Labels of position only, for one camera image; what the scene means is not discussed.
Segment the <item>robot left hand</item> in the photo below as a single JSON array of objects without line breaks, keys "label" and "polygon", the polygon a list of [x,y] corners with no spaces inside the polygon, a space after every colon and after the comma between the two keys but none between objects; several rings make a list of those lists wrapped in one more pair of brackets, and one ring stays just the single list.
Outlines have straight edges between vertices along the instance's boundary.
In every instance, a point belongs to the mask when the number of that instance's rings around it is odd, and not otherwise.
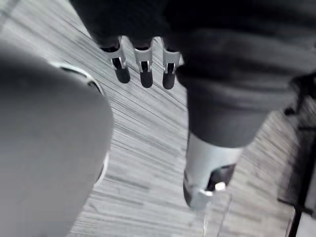
[{"label": "robot left hand", "polygon": [[153,84],[155,37],[165,89],[185,87],[188,141],[183,191],[203,210],[229,184],[243,150],[272,111],[314,90],[313,0],[73,0],[80,20],[130,81],[121,38],[134,49],[143,87]]}]

